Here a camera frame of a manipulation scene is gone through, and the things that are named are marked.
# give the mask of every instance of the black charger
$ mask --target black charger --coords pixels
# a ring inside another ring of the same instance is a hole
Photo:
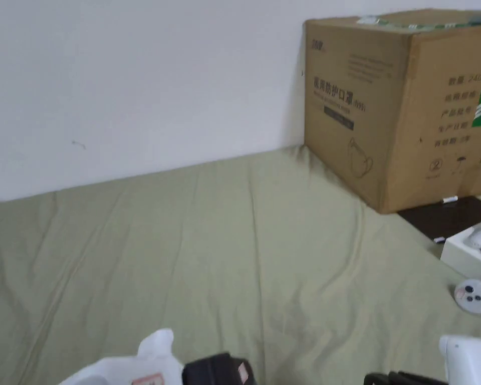
[[[249,362],[227,352],[186,364],[181,378],[183,385],[257,385]]]

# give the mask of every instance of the vr controller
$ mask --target vr controller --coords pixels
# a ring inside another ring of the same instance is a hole
[[[481,339],[464,336],[443,336],[438,344],[445,359],[449,385],[481,385]],[[364,385],[447,385],[446,382],[403,371],[388,375],[370,373]]]

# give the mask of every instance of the cardboard box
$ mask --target cardboard box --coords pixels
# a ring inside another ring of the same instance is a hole
[[[305,145],[381,213],[481,194],[481,12],[306,23]]]

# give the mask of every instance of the green bedsheet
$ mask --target green bedsheet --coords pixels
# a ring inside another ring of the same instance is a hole
[[[161,327],[182,362],[229,350],[261,385],[444,378],[481,337],[439,247],[291,148],[0,204],[0,384],[57,384]]]

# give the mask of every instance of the mattress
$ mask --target mattress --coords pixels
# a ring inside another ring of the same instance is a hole
[[[182,362],[228,350],[260,384],[444,378],[440,336],[481,316],[440,250],[304,147],[0,204],[0,383],[57,384],[161,327]]]

